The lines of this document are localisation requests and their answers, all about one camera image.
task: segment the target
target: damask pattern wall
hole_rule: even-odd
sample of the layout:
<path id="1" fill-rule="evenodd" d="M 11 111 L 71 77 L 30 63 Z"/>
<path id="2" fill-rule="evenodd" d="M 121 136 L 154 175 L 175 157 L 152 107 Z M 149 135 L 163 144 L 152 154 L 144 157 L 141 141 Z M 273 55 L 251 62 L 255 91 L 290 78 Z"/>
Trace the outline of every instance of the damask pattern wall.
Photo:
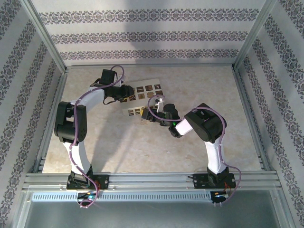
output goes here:
<path id="1" fill-rule="evenodd" d="M 31 171 L 61 72 L 18 0 L 0 0 L 0 228 Z"/>
<path id="2" fill-rule="evenodd" d="M 65 64 L 234 63 L 265 0 L 32 0 Z"/>
<path id="3" fill-rule="evenodd" d="M 304 227 L 304 5 L 279 0 L 239 69 L 296 227 Z"/>

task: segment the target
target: beige floor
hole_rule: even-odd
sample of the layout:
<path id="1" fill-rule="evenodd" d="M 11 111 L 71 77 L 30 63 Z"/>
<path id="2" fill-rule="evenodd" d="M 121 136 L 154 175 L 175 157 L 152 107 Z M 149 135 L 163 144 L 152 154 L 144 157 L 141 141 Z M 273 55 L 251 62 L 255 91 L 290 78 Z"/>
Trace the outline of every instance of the beige floor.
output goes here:
<path id="1" fill-rule="evenodd" d="M 63 101 L 85 92 L 100 77 L 102 68 L 72 69 Z M 238 90 L 229 66 L 223 67 L 126 67 L 126 81 L 158 78 L 180 116 L 201 103 L 217 110 L 227 120 L 224 150 L 228 164 L 243 171 L 260 170 Z M 120 103 L 96 106 L 87 116 L 85 147 L 94 172 L 167 172 L 206 170 L 204 142 L 190 132 L 173 138 L 166 127 L 123 116 Z M 53 135 L 44 173 L 70 172 L 67 151 Z"/>

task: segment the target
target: purple cable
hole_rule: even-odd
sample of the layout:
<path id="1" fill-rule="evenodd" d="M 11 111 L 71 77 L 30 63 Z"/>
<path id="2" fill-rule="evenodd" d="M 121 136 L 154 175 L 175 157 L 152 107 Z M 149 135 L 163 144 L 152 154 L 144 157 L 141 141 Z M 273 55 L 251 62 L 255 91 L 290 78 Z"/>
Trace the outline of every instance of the purple cable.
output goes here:
<path id="1" fill-rule="evenodd" d="M 160 118 L 160 117 L 158 117 L 157 115 L 155 115 L 155 114 L 152 112 L 152 110 L 151 110 L 151 108 L 150 108 L 150 106 L 149 106 L 150 100 L 151 100 L 152 98 L 154 98 L 154 97 L 163 97 L 163 98 L 165 98 L 165 96 L 163 96 L 163 95 L 155 95 L 155 96 L 151 97 L 151 98 L 148 100 L 148 110 L 149 110 L 149 112 L 150 112 L 155 118 L 158 118 L 158 119 L 163 120 L 163 121 L 182 121 L 182 119 L 179 119 L 179 120 L 164 119 L 164 118 Z M 219 141 L 218 141 L 218 143 L 219 143 L 219 147 L 218 147 L 219 159 L 220 159 L 220 161 L 221 161 L 224 165 L 226 165 L 227 167 L 232 168 L 232 169 L 235 169 L 235 170 L 237 170 L 237 171 L 239 172 L 239 178 L 238 178 L 238 182 L 237 182 L 237 184 L 236 184 L 236 187 L 235 187 L 234 190 L 232 191 L 231 195 L 230 195 L 223 203 L 220 203 L 220 205 L 222 205 L 222 204 L 224 204 L 224 203 L 227 203 L 227 202 L 231 199 L 231 197 L 234 195 L 234 193 L 236 192 L 236 190 L 237 190 L 237 188 L 238 188 L 238 186 L 239 186 L 239 183 L 241 182 L 242 172 L 241 172 L 241 170 L 240 170 L 239 168 L 234 167 L 234 166 L 231 166 L 231 165 L 227 165 L 227 164 L 224 162 L 224 159 L 223 159 L 223 156 L 222 156 L 222 140 L 223 140 L 223 137 L 224 137 L 224 134 L 225 134 L 225 122 L 224 122 L 223 117 L 222 117 L 217 111 L 213 110 L 212 108 L 207 108 L 207 107 L 196 107 L 196 108 L 193 108 L 191 111 L 198 110 L 198 109 L 204 109 L 204 110 L 212 111 L 212 112 L 213 112 L 215 115 L 217 115 L 217 116 L 219 117 L 219 119 L 221 120 L 222 125 L 223 125 L 223 131 L 222 131 L 222 135 L 220 136 Z"/>
<path id="2" fill-rule="evenodd" d="M 151 108 L 150 108 L 150 101 L 151 101 L 152 98 L 155 98 L 155 97 L 163 97 L 163 98 L 166 98 L 164 95 L 154 95 L 153 97 L 151 97 L 151 98 L 148 100 L 148 110 L 149 110 L 149 112 L 150 112 L 155 118 L 160 119 L 160 120 L 163 120 L 163 121 L 182 121 L 182 119 L 171 120 L 171 119 L 160 118 L 160 117 L 158 117 L 157 115 L 155 115 L 155 114 L 152 112 Z"/>
<path id="3" fill-rule="evenodd" d="M 120 81 L 123 79 L 123 77 L 124 77 L 124 68 L 123 68 L 121 65 L 114 65 L 114 66 L 111 68 L 111 70 L 112 70 L 113 68 L 115 68 L 115 67 L 120 67 L 120 68 L 123 70 L 123 74 L 122 74 L 122 76 L 120 77 L 120 79 L 118 79 L 116 82 L 111 83 L 111 84 L 109 84 L 109 85 L 106 85 L 106 86 L 104 85 L 104 86 L 102 86 L 102 87 L 98 87 L 98 88 L 95 88 L 95 89 L 92 89 L 92 90 L 87 91 L 86 93 L 84 93 L 83 95 L 81 95 L 80 98 L 78 98 L 78 99 L 76 100 L 75 104 L 74 104 L 75 138 L 74 138 L 73 143 L 70 145 L 69 157 L 70 157 L 70 160 L 71 160 L 72 164 L 81 172 L 81 174 L 84 175 L 89 181 L 91 181 L 91 182 L 94 184 L 94 187 L 95 187 L 95 190 L 96 190 L 96 195 L 95 195 L 95 197 L 94 197 L 94 199 L 93 199 L 92 201 L 90 201 L 90 200 L 88 200 L 88 199 L 87 199 L 87 200 L 84 199 L 84 200 L 82 200 L 82 201 L 80 202 L 80 207 L 82 207 L 82 208 L 88 208 L 88 207 L 90 207 L 92 204 L 94 204 L 94 202 L 96 201 L 96 199 L 97 199 L 97 197 L 98 197 L 98 187 L 97 187 L 97 184 L 94 182 L 94 180 L 92 180 L 90 177 L 88 177 L 88 176 L 81 170 L 81 168 L 79 168 L 79 167 L 77 166 L 77 164 L 76 164 L 76 162 L 74 161 L 73 156 L 72 156 L 72 148 L 73 148 L 73 146 L 76 145 L 77 138 L 78 138 L 78 118 L 77 118 L 77 108 L 76 108 L 76 106 L 77 106 L 77 105 L 79 104 L 79 102 L 80 102 L 85 96 L 87 96 L 89 93 L 94 92 L 94 91 L 96 91 L 96 90 L 100 90 L 100 89 L 104 89 L 104 88 L 107 88 L 107 87 L 114 86 L 114 85 L 116 85 L 118 82 L 120 82 Z M 83 204 L 84 202 L 90 202 L 90 203 L 89 203 L 87 206 L 83 206 L 82 204 Z"/>

